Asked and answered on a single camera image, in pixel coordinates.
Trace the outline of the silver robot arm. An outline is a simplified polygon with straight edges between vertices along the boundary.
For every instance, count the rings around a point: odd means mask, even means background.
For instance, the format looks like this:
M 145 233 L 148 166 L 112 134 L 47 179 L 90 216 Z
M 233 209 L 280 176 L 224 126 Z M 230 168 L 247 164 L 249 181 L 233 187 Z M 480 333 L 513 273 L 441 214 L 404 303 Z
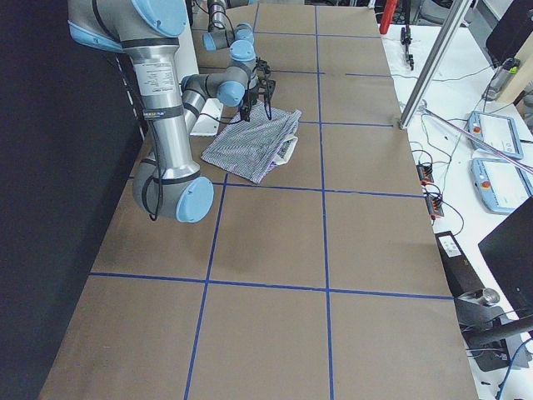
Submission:
M 206 81 L 206 86 L 216 90 L 216 99 L 222 104 L 237 108 L 240 119 L 247 122 L 252 108 L 259 102 L 263 103 L 266 118 L 272 119 L 271 99 L 276 89 L 268 62 L 256 55 L 252 25 L 247 22 L 233 25 L 227 15 L 231 8 L 250 4 L 250 1 L 209 1 L 209 22 L 202 34 L 206 51 L 227 49 L 231 60 L 214 81 Z
M 204 48 L 228 49 L 231 62 L 224 72 L 185 77 L 179 76 L 177 67 L 179 37 L 189 24 L 185 2 L 70 1 L 67 6 L 75 42 L 125 53 L 132 61 L 142 115 L 153 140 L 132 184 L 136 203 L 152 220 L 202 220 L 212 206 L 214 188 L 192 158 L 190 133 L 211 98 L 228 107 L 257 100 L 252 26 L 241 22 L 233 27 L 227 16 L 227 10 L 245 2 L 208 2 Z

